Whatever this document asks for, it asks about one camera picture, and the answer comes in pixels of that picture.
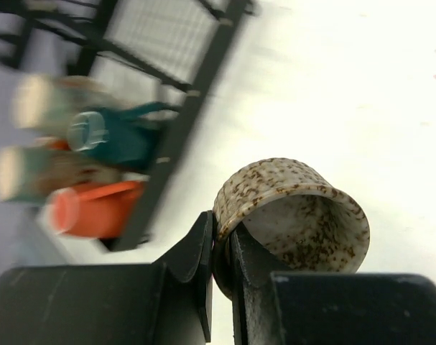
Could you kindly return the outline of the large orange mug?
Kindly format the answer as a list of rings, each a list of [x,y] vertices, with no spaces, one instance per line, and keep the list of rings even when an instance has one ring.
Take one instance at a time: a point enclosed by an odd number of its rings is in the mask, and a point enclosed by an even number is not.
[[[118,237],[144,182],[81,183],[53,192],[47,200],[48,220],[60,234],[95,239]]]

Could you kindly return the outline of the speckled beige small cup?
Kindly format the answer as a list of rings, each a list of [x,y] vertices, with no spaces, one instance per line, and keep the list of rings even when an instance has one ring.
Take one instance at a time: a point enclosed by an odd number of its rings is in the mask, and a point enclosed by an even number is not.
[[[232,297],[228,241],[239,225],[298,271],[355,273],[370,244],[361,206],[314,168],[286,157],[259,160],[232,174],[215,197],[213,214],[213,277],[227,298]]]

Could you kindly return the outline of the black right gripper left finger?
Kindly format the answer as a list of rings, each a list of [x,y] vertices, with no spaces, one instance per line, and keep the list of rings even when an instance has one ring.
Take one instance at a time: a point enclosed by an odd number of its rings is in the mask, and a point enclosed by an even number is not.
[[[13,268],[0,276],[0,344],[205,344],[213,214],[150,264]]]

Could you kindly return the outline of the tall cream teal coral mug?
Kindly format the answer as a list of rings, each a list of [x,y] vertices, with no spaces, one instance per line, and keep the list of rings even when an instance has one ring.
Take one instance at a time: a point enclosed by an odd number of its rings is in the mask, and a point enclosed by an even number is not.
[[[51,192],[90,179],[95,165],[75,152],[48,147],[0,149],[0,202],[43,203]]]

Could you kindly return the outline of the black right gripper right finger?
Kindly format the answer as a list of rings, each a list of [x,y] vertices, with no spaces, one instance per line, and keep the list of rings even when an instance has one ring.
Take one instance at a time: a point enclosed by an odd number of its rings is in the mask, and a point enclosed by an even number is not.
[[[245,229],[230,247],[237,344],[436,344],[426,277],[297,273]]]

